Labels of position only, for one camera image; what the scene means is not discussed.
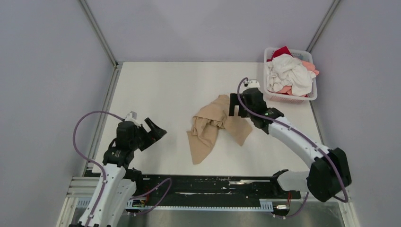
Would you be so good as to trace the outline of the beige t-shirt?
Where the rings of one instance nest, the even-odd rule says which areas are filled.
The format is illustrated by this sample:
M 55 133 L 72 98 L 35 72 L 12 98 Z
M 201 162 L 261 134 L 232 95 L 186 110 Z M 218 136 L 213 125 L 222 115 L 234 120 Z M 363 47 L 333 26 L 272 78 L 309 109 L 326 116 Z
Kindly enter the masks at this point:
M 193 117 L 187 131 L 192 163 L 200 164 L 213 150 L 220 130 L 226 130 L 242 146 L 252 132 L 252 126 L 239 116 L 229 116 L 230 97 L 219 95 L 202 107 Z

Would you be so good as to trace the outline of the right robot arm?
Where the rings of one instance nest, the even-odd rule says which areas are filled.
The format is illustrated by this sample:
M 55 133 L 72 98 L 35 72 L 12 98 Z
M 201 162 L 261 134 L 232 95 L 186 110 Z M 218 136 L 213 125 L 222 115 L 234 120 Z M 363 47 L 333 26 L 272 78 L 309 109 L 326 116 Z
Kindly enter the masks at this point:
M 274 107 L 267 107 L 262 92 L 257 88 L 242 93 L 231 93 L 229 116 L 250 118 L 254 126 L 278 139 L 301 158 L 308 167 L 306 172 L 282 170 L 274 175 L 270 184 L 275 197 L 288 191 L 309 192 L 317 200 L 326 202 L 344 193 L 342 202 L 348 202 L 346 191 L 352 183 L 346 153 L 340 148 L 331 149 L 313 141 L 298 130 L 284 114 Z

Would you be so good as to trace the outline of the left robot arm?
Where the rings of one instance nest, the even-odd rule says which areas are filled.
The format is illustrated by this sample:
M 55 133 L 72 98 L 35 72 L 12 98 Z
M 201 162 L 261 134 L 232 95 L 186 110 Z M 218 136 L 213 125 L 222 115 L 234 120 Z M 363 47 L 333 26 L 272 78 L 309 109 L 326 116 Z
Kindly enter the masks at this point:
M 144 122 L 150 131 L 146 131 L 133 118 L 118 124 L 116 137 L 109 144 L 99 165 L 101 175 L 91 201 L 75 224 L 76 227 L 117 226 L 129 199 L 144 192 L 142 172 L 129 169 L 129 164 L 136 150 L 146 150 L 167 134 L 149 118 Z

